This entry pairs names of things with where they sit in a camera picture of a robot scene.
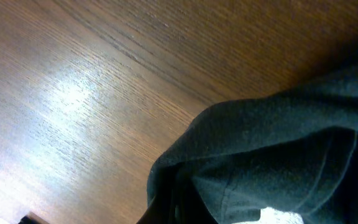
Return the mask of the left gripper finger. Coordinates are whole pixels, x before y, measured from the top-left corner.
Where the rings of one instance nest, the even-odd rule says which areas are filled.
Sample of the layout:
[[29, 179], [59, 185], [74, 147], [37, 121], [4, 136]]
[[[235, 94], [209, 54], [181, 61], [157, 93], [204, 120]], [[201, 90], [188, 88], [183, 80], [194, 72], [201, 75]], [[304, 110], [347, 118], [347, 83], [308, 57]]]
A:
[[30, 212], [23, 216], [17, 224], [49, 224], [49, 222]]

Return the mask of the dark green t-shirt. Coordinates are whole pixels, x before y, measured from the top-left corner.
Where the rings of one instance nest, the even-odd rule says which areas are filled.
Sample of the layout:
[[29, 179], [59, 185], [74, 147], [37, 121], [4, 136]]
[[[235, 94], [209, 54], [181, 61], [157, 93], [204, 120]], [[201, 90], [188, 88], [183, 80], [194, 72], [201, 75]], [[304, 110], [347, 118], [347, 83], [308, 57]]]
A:
[[199, 114], [153, 164], [147, 199], [185, 223], [254, 221], [263, 208], [305, 223], [358, 223], [358, 64]]

